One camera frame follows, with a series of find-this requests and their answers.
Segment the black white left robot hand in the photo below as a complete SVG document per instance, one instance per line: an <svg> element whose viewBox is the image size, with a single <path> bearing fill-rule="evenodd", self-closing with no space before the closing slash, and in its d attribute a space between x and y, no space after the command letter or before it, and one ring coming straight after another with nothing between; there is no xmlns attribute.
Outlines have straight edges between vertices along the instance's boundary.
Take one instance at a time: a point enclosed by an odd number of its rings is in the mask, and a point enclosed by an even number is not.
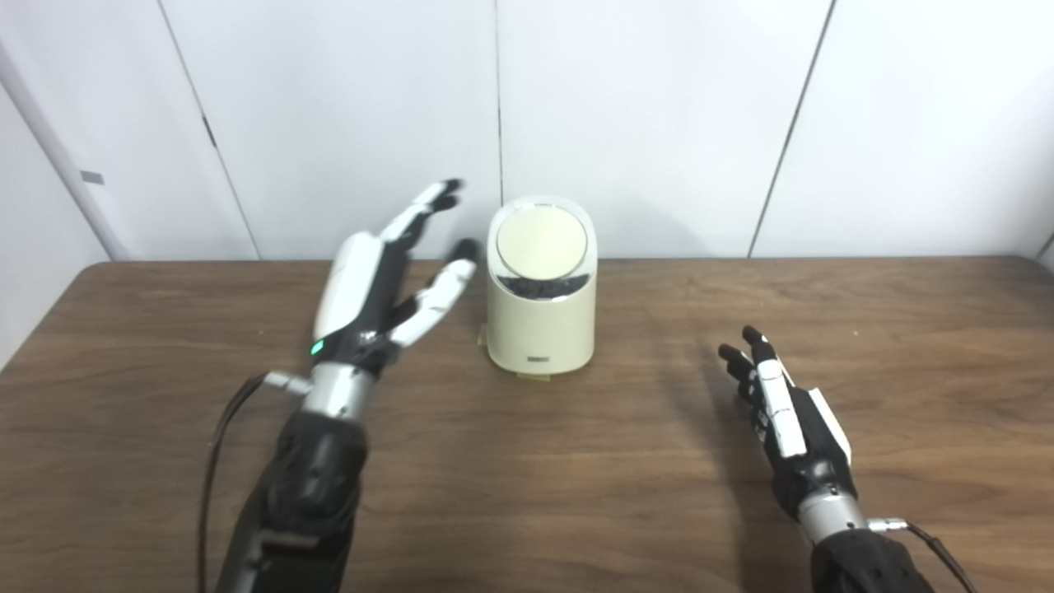
<svg viewBox="0 0 1054 593"><path fill-rule="evenodd" d="M479 241L458 240L428 285L401 301L403 283L428 219L458 206L460 179L429 185L380 233L347 237L317 309L310 354L316 364L354 367L379 378L448 314L479 266Z"/></svg>

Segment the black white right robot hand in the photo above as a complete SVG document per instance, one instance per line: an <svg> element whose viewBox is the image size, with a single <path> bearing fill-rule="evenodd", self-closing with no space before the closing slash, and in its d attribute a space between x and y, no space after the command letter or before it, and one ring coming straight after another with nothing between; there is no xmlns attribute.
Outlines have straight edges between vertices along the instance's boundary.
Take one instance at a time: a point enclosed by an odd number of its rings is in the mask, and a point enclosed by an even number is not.
<svg viewBox="0 0 1054 593"><path fill-rule="evenodd" d="M776 349L756 327L742 329L748 352L723 343L719 357L738 383L754 435L772 467L772 492L794 519L816 494L857 495L853 451L819 388L797 386Z"/></svg>

